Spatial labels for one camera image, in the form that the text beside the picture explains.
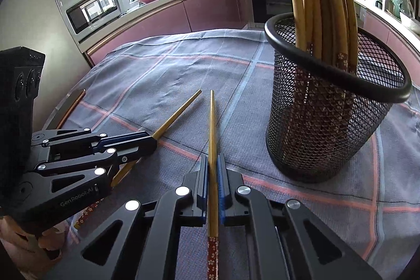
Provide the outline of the left hand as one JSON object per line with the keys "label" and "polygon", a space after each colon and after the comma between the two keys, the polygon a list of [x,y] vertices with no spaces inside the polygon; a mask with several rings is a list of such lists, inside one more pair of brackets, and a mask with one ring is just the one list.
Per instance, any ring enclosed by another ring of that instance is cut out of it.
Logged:
{"label": "left hand", "polygon": [[38,237],[23,230],[10,216],[1,218],[1,243],[14,264],[24,271],[42,272],[62,258],[68,225],[58,223]]}

